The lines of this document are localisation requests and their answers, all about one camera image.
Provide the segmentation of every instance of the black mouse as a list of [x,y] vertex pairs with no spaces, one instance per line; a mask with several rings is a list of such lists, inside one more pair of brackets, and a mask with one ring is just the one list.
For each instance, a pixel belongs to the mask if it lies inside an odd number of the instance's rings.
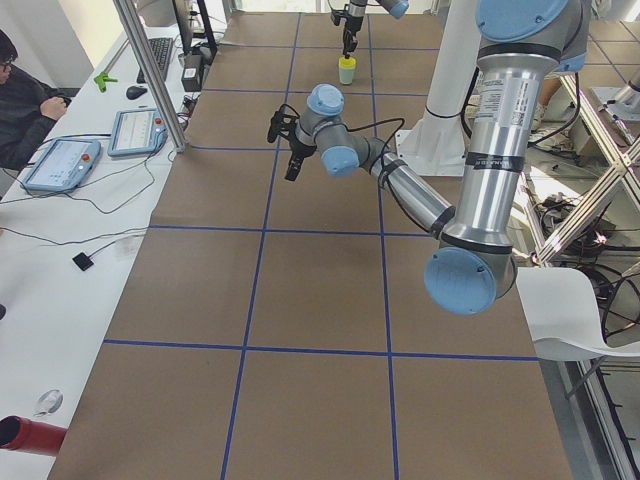
[[127,88],[127,98],[129,100],[135,100],[140,95],[144,95],[145,93],[147,93],[147,89],[144,87],[139,87],[137,85],[132,85],[131,87]]

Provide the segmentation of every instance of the chair leg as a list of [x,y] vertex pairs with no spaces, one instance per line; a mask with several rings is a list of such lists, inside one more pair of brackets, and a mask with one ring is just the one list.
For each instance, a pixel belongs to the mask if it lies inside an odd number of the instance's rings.
[[600,368],[600,365],[602,365],[602,362],[604,362],[606,360],[606,356],[604,357],[600,357],[598,358],[598,360],[596,360],[594,362],[594,364],[591,366],[591,368],[587,371],[587,373],[585,373],[582,378],[580,380],[578,380],[578,383],[576,383],[573,388],[567,392],[564,396],[565,398],[568,400],[569,398],[571,398],[573,395],[575,395],[575,393],[578,391],[578,389],[584,385],[586,383],[586,381],[589,379],[589,377],[598,369]]

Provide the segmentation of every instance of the white plastic seat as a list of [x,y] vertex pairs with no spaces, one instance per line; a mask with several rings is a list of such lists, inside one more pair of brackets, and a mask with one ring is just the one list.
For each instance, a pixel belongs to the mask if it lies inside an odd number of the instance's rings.
[[572,268],[519,268],[516,283],[539,358],[640,357],[640,342],[621,347],[604,342],[593,286],[584,273]]

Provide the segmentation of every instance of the yellow cup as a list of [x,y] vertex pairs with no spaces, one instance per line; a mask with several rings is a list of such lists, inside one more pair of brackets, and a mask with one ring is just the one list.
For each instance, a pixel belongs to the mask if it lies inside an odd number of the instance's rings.
[[350,85],[351,82],[353,82],[353,76],[355,75],[355,73],[355,57],[340,57],[340,59],[338,60],[338,76],[340,77],[340,83],[343,85]]

